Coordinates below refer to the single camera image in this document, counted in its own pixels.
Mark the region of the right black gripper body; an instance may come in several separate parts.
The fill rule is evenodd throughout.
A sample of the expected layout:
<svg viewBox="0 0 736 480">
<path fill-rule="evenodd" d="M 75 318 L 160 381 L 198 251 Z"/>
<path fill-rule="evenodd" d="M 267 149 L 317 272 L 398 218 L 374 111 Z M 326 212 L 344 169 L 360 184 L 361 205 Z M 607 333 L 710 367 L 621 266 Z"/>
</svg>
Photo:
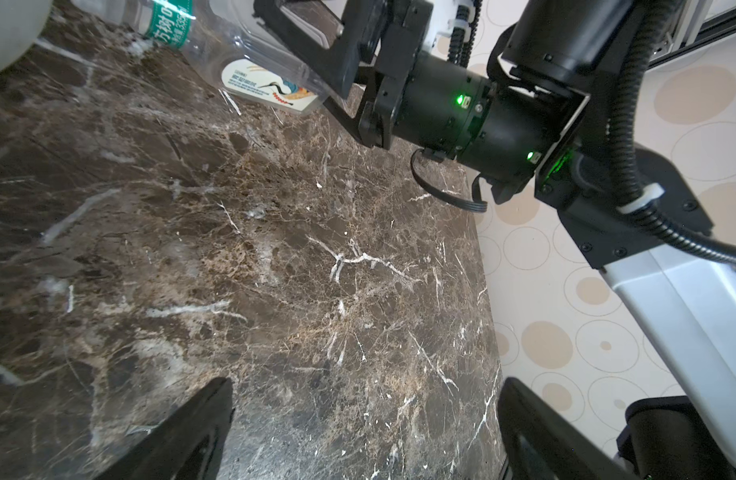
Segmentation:
<svg viewBox="0 0 736 480">
<path fill-rule="evenodd" d="M 358 79 L 377 88 L 380 147 L 398 137 L 433 159 L 451 159 L 493 186 L 524 186 L 582 107 L 590 60 L 582 1 L 531 1 L 494 45 L 485 75 L 447 61 L 448 39 L 421 49 L 432 5 L 411 1 L 383 31 L 373 66 Z"/>
</svg>

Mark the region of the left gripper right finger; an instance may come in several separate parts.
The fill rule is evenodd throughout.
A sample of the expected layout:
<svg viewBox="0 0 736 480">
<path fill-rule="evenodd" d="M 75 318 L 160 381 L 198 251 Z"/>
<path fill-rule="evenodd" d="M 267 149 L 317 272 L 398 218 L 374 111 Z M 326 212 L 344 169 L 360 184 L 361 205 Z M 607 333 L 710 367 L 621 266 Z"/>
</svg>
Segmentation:
<svg viewBox="0 0 736 480">
<path fill-rule="evenodd" d="M 505 380 L 497 403 L 513 479 L 632 479 L 517 378 Z"/>
</svg>

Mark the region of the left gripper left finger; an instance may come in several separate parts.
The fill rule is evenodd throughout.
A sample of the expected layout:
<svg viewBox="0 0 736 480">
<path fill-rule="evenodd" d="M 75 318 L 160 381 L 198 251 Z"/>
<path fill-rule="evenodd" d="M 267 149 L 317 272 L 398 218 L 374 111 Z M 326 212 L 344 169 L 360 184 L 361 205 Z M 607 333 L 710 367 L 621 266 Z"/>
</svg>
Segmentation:
<svg viewBox="0 0 736 480">
<path fill-rule="evenodd" d="M 98 477 L 215 479 L 233 414 L 232 381 L 216 377 Z"/>
</svg>

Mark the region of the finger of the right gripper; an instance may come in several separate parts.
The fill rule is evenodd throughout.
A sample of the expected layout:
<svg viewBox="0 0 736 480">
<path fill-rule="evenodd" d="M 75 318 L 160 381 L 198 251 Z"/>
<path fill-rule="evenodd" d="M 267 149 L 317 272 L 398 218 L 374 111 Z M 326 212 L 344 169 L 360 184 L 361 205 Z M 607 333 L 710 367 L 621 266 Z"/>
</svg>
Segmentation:
<svg viewBox="0 0 736 480">
<path fill-rule="evenodd" d="M 356 142 L 372 148 L 380 145 L 380 122 L 375 109 L 376 98 L 377 88 L 373 85 L 365 85 L 363 96 L 354 115 L 350 115 L 333 97 L 328 97 L 323 102 L 323 107 Z"/>
<path fill-rule="evenodd" d="M 346 1 L 336 14 L 323 1 L 256 1 L 254 14 L 332 93 L 345 98 L 358 67 L 373 58 L 386 3 Z"/>
</svg>

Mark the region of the clear bottle green band cap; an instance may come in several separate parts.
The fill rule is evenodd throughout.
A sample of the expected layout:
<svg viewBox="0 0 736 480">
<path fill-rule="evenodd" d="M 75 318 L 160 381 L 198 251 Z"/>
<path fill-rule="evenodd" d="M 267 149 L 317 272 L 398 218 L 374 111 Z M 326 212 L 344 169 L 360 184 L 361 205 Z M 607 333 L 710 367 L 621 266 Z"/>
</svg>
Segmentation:
<svg viewBox="0 0 736 480">
<path fill-rule="evenodd" d="M 251 1 L 75 1 L 78 9 L 180 52 L 207 83 L 294 114 L 318 109 L 326 83 L 264 28 Z"/>
</svg>

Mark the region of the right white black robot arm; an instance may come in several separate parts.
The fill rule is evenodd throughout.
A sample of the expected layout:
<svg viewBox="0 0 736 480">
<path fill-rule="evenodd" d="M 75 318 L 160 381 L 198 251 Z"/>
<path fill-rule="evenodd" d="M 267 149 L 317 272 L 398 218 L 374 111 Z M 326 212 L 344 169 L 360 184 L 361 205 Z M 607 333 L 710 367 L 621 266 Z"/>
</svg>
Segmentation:
<svg viewBox="0 0 736 480">
<path fill-rule="evenodd" d="M 497 404 L 512 479 L 736 479 L 736 246 L 675 166 L 634 139 L 643 77 L 680 1 L 531 1 L 494 45 L 486 75 L 468 71 L 478 2 L 460 1 L 447 59 L 429 1 L 350 1 L 323 46 L 280 1 L 258 1 L 264 27 L 331 89 L 325 106 L 360 144 L 400 138 L 416 156 L 473 169 L 503 204 L 525 187 L 558 214 L 672 372 L 683 393 L 630 405 L 606 457 L 515 378 Z"/>
</svg>

